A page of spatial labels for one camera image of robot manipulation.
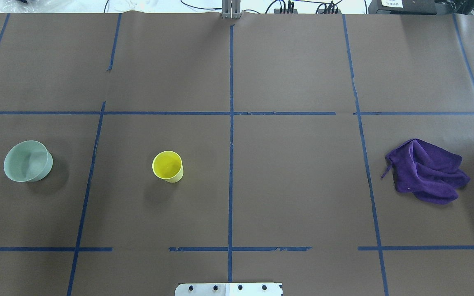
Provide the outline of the yellow plastic cup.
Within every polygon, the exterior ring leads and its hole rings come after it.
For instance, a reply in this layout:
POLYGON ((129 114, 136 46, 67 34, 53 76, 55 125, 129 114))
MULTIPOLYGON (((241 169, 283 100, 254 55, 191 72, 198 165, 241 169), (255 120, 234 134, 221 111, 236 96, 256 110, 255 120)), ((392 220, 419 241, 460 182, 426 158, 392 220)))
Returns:
POLYGON ((151 167, 155 176, 166 182, 177 183, 183 178, 182 158, 172 150, 165 150, 157 154, 151 167))

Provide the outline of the purple cloth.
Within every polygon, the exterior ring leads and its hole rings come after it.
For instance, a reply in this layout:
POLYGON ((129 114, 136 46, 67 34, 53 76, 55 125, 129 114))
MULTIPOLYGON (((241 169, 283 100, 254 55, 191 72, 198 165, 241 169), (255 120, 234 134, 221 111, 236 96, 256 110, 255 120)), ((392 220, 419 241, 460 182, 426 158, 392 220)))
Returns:
POLYGON ((456 200, 471 178, 460 169, 462 157, 420 139, 410 139, 385 155, 385 178, 393 170, 395 190, 431 204, 456 200))

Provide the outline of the light green bowl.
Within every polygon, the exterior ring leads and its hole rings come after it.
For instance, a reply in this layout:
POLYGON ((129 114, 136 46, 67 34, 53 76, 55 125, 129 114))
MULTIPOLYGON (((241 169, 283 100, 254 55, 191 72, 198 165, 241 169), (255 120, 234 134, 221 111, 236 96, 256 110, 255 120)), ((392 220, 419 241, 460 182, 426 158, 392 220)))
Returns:
POLYGON ((53 157, 44 144, 28 140, 16 144, 7 153, 3 168, 7 178, 14 182, 37 182, 51 172, 53 163, 53 157))

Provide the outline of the black box device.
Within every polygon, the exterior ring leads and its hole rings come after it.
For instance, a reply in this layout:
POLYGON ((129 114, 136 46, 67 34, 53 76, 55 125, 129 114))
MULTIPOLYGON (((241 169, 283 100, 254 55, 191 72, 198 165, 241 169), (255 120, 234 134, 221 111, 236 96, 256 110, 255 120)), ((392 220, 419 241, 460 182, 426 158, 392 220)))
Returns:
POLYGON ((368 14, 436 15, 434 0, 373 0, 368 14))

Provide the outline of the grey aluminium post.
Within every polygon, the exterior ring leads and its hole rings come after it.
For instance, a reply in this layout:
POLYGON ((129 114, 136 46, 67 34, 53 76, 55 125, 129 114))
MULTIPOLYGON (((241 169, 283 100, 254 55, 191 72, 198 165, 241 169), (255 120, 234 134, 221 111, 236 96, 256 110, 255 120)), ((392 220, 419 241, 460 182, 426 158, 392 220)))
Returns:
POLYGON ((240 19, 241 16, 241 0, 222 0, 221 17, 223 19, 240 19))

